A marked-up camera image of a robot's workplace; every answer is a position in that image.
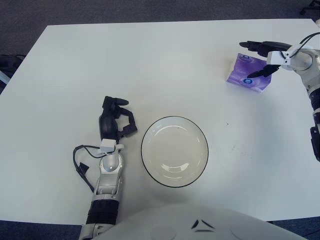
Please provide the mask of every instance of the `white table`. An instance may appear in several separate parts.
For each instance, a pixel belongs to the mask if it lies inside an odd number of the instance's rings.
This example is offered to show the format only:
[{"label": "white table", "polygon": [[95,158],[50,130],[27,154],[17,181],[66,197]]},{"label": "white table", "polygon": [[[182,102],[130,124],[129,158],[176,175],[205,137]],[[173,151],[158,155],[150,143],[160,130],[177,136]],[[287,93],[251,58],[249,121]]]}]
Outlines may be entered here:
[{"label": "white table", "polygon": [[[320,163],[300,77],[281,69],[263,93],[225,82],[237,53],[258,56],[239,42],[296,44],[317,31],[310,19],[48,26],[0,96],[0,219],[85,222],[92,193],[72,151],[100,144],[105,96],[129,100],[138,127],[121,141],[119,221],[186,202],[266,221],[319,216]],[[194,121],[209,146],[201,177],[178,189],[151,179],[140,155],[146,129],[172,115]],[[94,183],[98,161],[77,158]]]}]

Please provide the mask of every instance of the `black cable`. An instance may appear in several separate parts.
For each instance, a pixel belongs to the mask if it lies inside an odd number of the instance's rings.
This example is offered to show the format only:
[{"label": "black cable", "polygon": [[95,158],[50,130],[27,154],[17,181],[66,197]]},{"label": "black cable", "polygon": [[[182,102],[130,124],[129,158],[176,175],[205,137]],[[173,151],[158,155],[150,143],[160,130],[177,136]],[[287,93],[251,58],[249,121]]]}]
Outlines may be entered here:
[{"label": "black cable", "polygon": [[100,159],[100,158],[103,158],[103,157],[107,156],[106,154],[105,154],[105,155],[102,155],[102,156],[93,156],[93,155],[91,154],[91,152],[88,150],[89,147],[90,147],[90,148],[93,148],[93,149],[99,149],[100,147],[97,147],[97,146],[95,146],[95,147],[93,147],[93,146],[83,146],[83,147],[84,147],[84,149],[88,152],[88,154],[89,154],[91,157],[95,158],[95,159]]},{"label": "black cable", "polygon": [[310,233],[308,233],[308,234],[306,234],[306,235],[303,235],[302,237],[306,237],[306,236],[315,234],[315,233],[317,233],[317,232],[320,232],[320,229],[318,229],[317,231],[310,232]]},{"label": "black cable", "polygon": [[313,38],[315,35],[318,35],[318,34],[320,34],[320,32],[315,32],[315,33],[310,34],[309,36],[306,36],[299,44],[302,44],[308,38]]},{"label": "black cable", "polygon": [[307,42],[309,42],[310,39],[312,39],[314,36],[319,35],[319,34],[320,34],[320,32],[316,32],[316,33],[310,34],[309,36],[306,36],[299,44],[302,44],[303,42],[304,43],[301,45],[301,47],[298,48],[297,51],[295,51],[294,54],[292,54],[290,56],[290,58],[294,57],[303,48],[303,46],[306,45]]},{"label": "black cable", "polygon": [[95,188],[91,185],[91,183],[88,181],[87,177],[86,177],[86,173],[83,172],[83,170],[80,168],[80,166],[77,165],[77,162],[76,162],[76,153],[78,150],[80,149],[85,149],[91,157],[95,158],[95,159],[100,159],[100,158],[103,158],[106,156],[105,155],[102,155],[102,156],[94,156],[91,154],[91,152],[88,150],[88,148],[91,148],[91,149],[99,149],[100,147],[98,146],[90,146],[90,145],[80,145],[80,146],[76,146],[73,150],[73,154],[72,154],[72,158],[73,158],[73,164],[74,164],[74,167],[75,167],[75,170],[76,172],[80,175],[80,177],[85,181],[85,183],[89,186],[90,190],[92,192],[94,192]]}]

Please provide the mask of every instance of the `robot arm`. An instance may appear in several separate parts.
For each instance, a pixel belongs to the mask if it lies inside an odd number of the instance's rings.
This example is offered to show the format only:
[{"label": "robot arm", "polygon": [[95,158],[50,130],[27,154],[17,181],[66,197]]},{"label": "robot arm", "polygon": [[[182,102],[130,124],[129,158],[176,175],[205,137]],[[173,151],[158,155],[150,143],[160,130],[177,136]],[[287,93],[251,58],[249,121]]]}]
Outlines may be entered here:
[{"label": "robot arm", "polygon": [[288,45],[280,42],[241,42],[240,46],[249,51],[257,52],[267,57],[267,66],[262,70],[253,72],[248,78],[269,76],[282,66],[300,75],[302,83],[308,93],[313,108],[315,126],[311,127],[311,143],[314,155],[320,161],[320,50],[303,46],[315,35],[307,36],[298,45]]},{"label": "robot arm", "polygon": [[[73,152],[76,170],[93,192],[90,210],[86,223],[81,228],[79,240],[95,238],[116,224],[123,183],[121,175],[124,168],[124,160],[119,153],[124,145],[119,144],[119,140],[137,131],[132,112],[120,107],[127,104],[129,104],[128,101],[120,98],[106,96],[104,99],[103,112],[99,117],[101,144],[100,147],[91,146],[98,149],[97,154],[100,155],[93,156],[100,158],[100,177],[95,188],[85,177],[88,167],[83,163],[77,166],[75,162],[75,151],[82,146],[75,148]],[[129,119],[129,125],[125,126],[122,131],[118,130],[116,122],[120,115],[128,116]]]}]

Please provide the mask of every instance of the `purple tissue box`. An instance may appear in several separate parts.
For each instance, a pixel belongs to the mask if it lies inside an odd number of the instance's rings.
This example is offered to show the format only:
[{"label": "purple tissue box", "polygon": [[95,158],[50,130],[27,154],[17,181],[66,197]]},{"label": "purple tissue box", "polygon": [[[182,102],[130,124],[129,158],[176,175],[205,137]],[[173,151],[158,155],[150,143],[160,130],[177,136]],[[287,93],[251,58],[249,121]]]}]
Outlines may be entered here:
[{"label": "purple tissue box", "polygon": [[254,78],[247,78],[247,76],[253,72],[262,70],[266,65],[267,62],[264,60],[238,53],[233,71],[226,81],[257,92],[262,92],[270,84],[271,75]]}]

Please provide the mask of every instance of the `gray carpet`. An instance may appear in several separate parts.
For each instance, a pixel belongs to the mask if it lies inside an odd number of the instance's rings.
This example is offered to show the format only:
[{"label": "gray carpet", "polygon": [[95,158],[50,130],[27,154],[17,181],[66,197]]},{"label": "gray carpet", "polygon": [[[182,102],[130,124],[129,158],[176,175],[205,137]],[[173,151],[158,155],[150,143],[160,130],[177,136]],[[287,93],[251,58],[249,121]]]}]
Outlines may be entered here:
[{"label": "gray carpet", "polygon": [[[311,0],[1,0],[0,54],[27,54],[47,25],[320,18],[299,14]],[[275,221],[310,240],[320,239],[320,217]],[[0,221],[0,239],[76,240],[80,226]]]}]

